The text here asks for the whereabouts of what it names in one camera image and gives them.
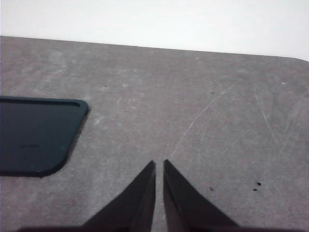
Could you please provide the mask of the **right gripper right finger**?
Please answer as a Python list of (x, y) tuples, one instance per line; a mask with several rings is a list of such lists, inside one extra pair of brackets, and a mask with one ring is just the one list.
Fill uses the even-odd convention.
[(170, 232), (295, 232), (296, 229), (242, 227), (203, 197), (164, 160), (164, 204)]

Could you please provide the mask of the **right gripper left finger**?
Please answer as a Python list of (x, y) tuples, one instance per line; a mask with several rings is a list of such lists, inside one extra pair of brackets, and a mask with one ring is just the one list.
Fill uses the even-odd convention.
[(81, 226), (25, 227), (19, 232), (149, 232), (155, 204), (155, 162)]

